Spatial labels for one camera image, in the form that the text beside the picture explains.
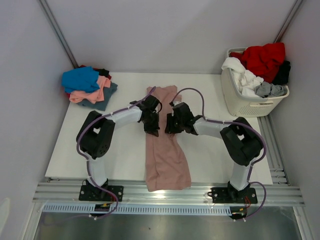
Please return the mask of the dusty pink graphic t-shirt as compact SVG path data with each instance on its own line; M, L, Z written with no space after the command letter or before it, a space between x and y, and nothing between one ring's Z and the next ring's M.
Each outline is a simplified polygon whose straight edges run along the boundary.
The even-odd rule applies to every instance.
M152 93L162 103L159 113L158 136L146 135L145 183L148 191L182 190L191 186L187 158L174 134L165 133L167 114L172 112L170 102L176 96L175 85L157 87Z

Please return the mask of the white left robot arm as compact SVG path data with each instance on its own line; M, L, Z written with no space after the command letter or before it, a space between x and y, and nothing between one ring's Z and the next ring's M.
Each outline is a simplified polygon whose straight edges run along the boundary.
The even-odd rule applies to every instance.
M90 194L101 201L108 195L105 163L100 160L112 143L114 131L131 123L143 123L146 134L159 136L159 113L162 103L154 96L148 95L140 101L133 101L127 107L108 114L91 111L77 137L76 151L86 159L88 182L92 185Z

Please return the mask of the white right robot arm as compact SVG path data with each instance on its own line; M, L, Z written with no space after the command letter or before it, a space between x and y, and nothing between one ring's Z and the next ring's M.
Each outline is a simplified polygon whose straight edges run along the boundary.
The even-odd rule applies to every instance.
M227 183L227 195L233 202L240 202L250 188L253 165L266 154L266 143L248 121L238 117L233 121L222 121L193 115L185 102L170 102L172 113L167 114L165 133L186 132L195 136L210 136L222 139L233 160L231 179Z

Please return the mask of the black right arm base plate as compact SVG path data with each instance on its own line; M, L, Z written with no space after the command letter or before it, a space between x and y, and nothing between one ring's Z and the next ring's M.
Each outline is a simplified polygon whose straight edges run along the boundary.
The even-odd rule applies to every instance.
M212 187L207 193L215 204L257 204L258 198L254 188L247 188L241 191L227 187Z

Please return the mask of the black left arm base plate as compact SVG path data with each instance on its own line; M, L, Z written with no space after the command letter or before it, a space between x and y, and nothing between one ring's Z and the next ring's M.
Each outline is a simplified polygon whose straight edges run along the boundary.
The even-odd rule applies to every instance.
M124 193L124 187L122 185L109 185L109 182L107 180L101 187L113 193L117 197L119 202L122 201ZM87 179L82 181L78 200L87 202L116 201L116 199L111 194L93 186Z

